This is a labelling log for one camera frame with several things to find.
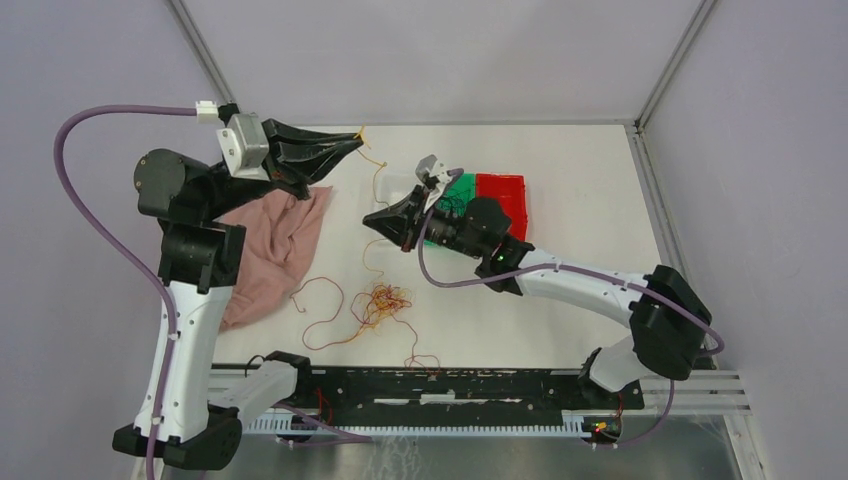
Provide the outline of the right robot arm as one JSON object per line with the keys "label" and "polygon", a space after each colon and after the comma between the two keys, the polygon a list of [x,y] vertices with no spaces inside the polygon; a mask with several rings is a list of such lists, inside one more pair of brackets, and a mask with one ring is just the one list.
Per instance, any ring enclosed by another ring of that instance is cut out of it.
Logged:
{"label": "right robot arm", "polygon": [[704,354],[711,315],[677,270],[658,265],[634,274],[568,263],[511,235],[511,220],[493,198],[474,198],[456,213],[429,206],[428,194],[417,186],[363,224],[404,252],[430,242],[479,260],[475,285],[561,301],[628,328],[624,339],[596,349],[583,364],[577,392],[585,405],[602,408],[649,375],[690,377]]}

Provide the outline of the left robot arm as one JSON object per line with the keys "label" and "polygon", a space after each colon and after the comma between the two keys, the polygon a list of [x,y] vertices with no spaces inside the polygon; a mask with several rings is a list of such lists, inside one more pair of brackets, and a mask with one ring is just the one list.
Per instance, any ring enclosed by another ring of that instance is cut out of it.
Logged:
{"label": "left robot arm", "polygon": [[209,394],[216,337],[247,233],[222,217],[275,190],[308,199],[310,187],[363,143],[360,133],[305,130],[253,114],[231,116],[217,136],[217,164],[159,148],[139,160],[133,176],[140,213],[162,230],[153,282],[163,306],[146,397],[112,446],[187,471],[224,469],[250,423],[282,400],[303,406],[315,391],[310,360],[275,351],[256,372]]}

